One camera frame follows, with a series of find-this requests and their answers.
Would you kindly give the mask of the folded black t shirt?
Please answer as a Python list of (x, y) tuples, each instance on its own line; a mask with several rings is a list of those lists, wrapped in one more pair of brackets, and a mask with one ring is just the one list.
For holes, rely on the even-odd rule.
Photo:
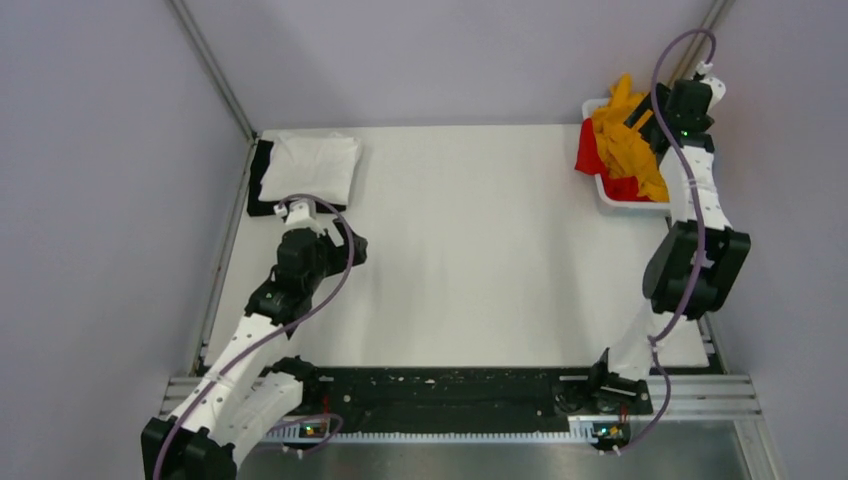
[(277, 145), (260, 139), (250, 167), (247, 213), (272, 216), (281, 200), (301, 193), (346, 210), (356, 164), (355, 143), (346, 142), (295, 137)]

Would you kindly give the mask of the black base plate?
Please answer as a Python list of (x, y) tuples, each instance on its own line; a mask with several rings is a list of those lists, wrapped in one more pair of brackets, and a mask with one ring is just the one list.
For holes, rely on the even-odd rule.
[(572, 415), (654, 411), (646, 381), (596, 368), (315, 367), (296, 415), (335, 413), (345, 434), (564, 433)]

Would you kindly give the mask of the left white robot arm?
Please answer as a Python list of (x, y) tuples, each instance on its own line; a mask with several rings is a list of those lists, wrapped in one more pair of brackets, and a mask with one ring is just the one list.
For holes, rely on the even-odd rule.
[(308, 413), (320, 386), (303, 375), (277, 372), (294, 330), (328, 305), (313, 297), (333, 276), (347, 280), (367, 259), (368, 242), (344, 218), (333, 225), (337, 245), (313, 220), (289, 223), (277, 260), (251, 293), (231, 340), (186, 399), (167, 418), (152, 418), (141, 433), (147, 479), (233, 479), (247, 454), (284, 415)]

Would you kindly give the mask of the white plastic basket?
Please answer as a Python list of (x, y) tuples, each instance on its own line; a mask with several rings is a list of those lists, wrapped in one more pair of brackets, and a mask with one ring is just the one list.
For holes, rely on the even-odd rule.
[[(588, 99), (584, 101), (581, 106), (582, 119), (588, 119), (596, 109), (605, 106), (607, 103), (608, 98)], [(596, 174), (593, 178), (597, 191), (596, 204), (599, 211), (603, 214), (652, 217), (665, 217), (670, 214), (670, 205), (668, 203), (614, 200), (607, 195), (602, 176)]]

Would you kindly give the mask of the aluminium frame rail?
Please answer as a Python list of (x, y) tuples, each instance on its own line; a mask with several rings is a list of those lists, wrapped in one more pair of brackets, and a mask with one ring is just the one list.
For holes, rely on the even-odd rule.
[[(672, 382), (665, 422), (756, 421), (762, 409), (753, 385), (744, 376), (678, 376)], [(567, 426), (524, 427), (517, 433), (411, 433), (399, 427), (380, 432), (340, 433), (338, 444), (552, 444), (594, 443), (600, 425), (617, 417), (576, 414)]]

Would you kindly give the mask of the folded white t shirt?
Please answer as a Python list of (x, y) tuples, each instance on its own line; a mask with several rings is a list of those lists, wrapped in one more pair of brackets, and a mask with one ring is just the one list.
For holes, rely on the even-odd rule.
[(338, 132), (323, 136), (279, 133), (272, 141), (258, 199), (275, 202), (306, 193), (347, 206), (362, 150), (360, 139)]

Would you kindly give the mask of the yellow t shirt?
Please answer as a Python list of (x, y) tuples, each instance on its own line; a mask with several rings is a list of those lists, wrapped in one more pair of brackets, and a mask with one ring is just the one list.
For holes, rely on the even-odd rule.
[(639, 133), (653, 116), (639, 114), (635, 125), (625, 124), (645, 99), (644, 92), (633, 89), (631, 75), (624, 73), (611, 86), (607, 103), (590, 116), (602, 181), (613, 200), (667, 203), (670, 197), (655, 154)]

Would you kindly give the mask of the red t shirt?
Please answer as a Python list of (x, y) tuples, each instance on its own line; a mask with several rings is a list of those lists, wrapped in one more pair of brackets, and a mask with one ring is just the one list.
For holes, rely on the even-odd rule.
[(581, 125), (579, 146), (574, 169), (601, 180), (601, 192), (610, 200), (619, 202), (648, 203), (651, 199), (640, 194), (639, 182), (635, 176), (613, 178), (602, 161), (597, 147), (596, 134), (591, 118), (584, 119)]

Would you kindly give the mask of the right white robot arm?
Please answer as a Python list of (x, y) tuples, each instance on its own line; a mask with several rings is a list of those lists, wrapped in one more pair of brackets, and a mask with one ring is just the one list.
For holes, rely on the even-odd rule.
[(615, 93), (593, 112), (597, 150), (647, 166), (666, 189), (670, 226), (642, 276), (643, 306), (628, 328), (592, 365), (586, 397), (603, 414), (652, 412), (647, 377), (659, 369), (667, 340), (685, 321), (719, 310), (749, 254), (749, 234), (735, 229), (713, 177), (712, 108), (725, 84), (697, 74), (662, 83), (635, 98)]

